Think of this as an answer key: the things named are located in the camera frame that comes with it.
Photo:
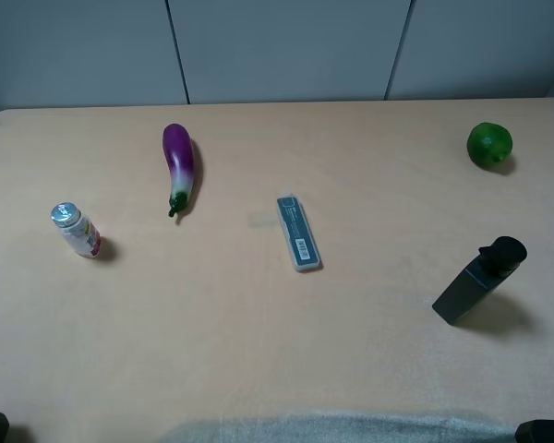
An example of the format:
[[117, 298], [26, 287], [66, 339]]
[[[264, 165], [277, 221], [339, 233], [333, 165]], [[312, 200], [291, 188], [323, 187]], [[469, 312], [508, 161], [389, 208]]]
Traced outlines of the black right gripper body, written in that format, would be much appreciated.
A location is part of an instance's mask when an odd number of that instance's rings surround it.
[[520, 424], [515, 440], [517, 443], [554, 443], [554, 420], [538, 419]]

